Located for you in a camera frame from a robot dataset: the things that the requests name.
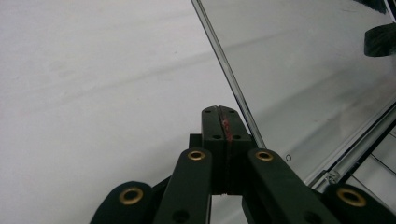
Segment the transparent acrylic sheet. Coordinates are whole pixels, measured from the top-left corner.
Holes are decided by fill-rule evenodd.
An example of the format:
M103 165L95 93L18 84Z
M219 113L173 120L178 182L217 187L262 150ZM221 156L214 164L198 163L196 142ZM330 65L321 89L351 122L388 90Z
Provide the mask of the transparent acrylic sheet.
M395 57L363 53L389 15L351 0L192 2L256 141L305 184L395 102Z

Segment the glass panel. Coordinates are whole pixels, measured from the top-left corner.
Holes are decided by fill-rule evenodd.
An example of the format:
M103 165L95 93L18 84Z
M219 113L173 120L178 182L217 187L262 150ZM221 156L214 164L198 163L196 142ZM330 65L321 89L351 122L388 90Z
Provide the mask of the glass panel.
M395 57L364 55L388 14L349 0L192 2L255 138L306 184L395 102Z

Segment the glass edge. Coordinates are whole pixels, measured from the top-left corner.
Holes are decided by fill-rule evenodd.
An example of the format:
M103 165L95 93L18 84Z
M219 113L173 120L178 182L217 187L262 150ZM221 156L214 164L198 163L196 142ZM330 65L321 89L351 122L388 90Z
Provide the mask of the glass edge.
M250 110L248 108L248 104L245 100L245 97L239 88L239 85L236 81L235 76L233 75L233 70L231 66L228 63L227 57L224 54L224 51L219 43L219 40L215 34L215 31L213 30L213 27L209 21L209 18L206 15L204 6L202 5L202 2L200 0L191 0L195 11L198 15L199 20L201 21L201 24L204 27L204 30L206 32L206 36L209 39L210 45L212 46L212 49L215 51L215 54L218 58L218 61L220 63L221 69L226 76L226 79L231 87L231 90L233 92L233 96L236 99L236 102L238 103L239 107L241 108L242 114L247 122L247 126L250 129L251 134L253 135L254 140L256 141L256 144L258 147L261 148L267 148L264 141L262 140L262 136L260 134L260 131L257 127L256 122L254 121L253 116L250 113Z

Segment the brass insert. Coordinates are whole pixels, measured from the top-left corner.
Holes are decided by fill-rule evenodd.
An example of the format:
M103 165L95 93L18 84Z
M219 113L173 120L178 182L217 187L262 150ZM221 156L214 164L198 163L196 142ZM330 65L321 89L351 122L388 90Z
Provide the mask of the brass insert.
M133 198L125 197L126 194L130 192L134 194L134 197ZM124 205L131 205L134 203L138 203L142 198L143 198L143 190L139 188L128 188L125 189L120 194L120 202L123 203Z
M256 157L262 161L271 161L274 156L269 152L259 151L256 153Z
M363 207L367 204L363 196L353 189L340 188L337 190L337 196L345 203L355 207Z
M200 161L204 159L205 153L202 151L192 151L189 153L188 157L190 160Z

